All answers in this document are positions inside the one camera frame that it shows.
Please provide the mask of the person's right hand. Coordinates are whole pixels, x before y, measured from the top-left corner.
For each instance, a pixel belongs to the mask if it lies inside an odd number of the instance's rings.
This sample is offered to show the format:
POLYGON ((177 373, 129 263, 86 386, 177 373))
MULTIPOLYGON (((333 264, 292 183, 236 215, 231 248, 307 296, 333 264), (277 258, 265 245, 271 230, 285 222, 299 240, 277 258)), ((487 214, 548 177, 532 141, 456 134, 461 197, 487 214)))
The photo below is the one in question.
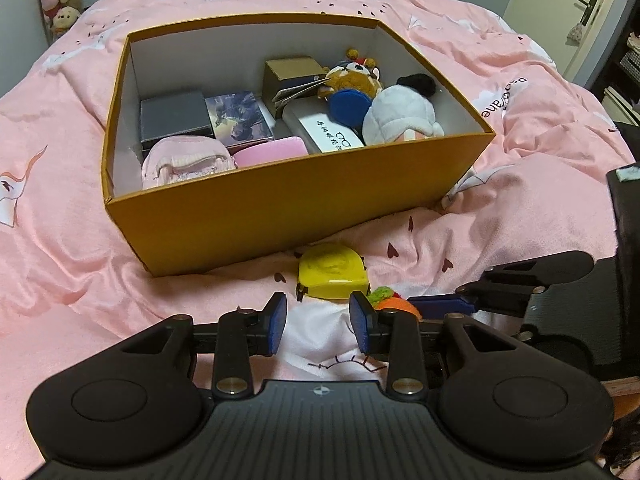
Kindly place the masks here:
POLYGON ((639 456, 639 378, 604 385, 614 403, 614 422, 602 454, 609 467, 624 468, 639 456))

